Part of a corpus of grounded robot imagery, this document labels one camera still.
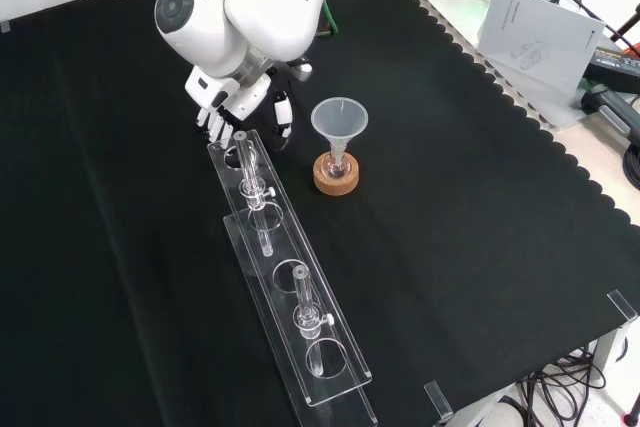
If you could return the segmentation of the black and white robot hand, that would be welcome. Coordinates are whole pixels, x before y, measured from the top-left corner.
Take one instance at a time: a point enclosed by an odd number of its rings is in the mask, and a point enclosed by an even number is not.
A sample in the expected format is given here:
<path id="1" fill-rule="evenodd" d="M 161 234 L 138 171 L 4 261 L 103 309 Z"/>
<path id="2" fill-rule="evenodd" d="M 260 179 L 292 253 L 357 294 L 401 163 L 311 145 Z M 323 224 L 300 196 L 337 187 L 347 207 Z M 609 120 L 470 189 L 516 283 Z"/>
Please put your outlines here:
<path id="1" fill-rule="evenodd" d="M 277 62 L 267 68 L 251 86 L 242 86 L 226 77 L 214 79 L 194 66 L 185 84 L 185 90 L 199 107 L 197 126 L 206 133 L 210 143 L 221 142 L 226 148 L 236 131 L 251 130 L 247 120 L 267 102 L 273 109 L 274 141 L 277 150 L 284 149 L 293 129 L 293 109 L 286 90 L 272 88 L 277 74 L 296 76 L 299 68 L 304 75 L 312 71 L 305 59 L 287 63 Z"/>

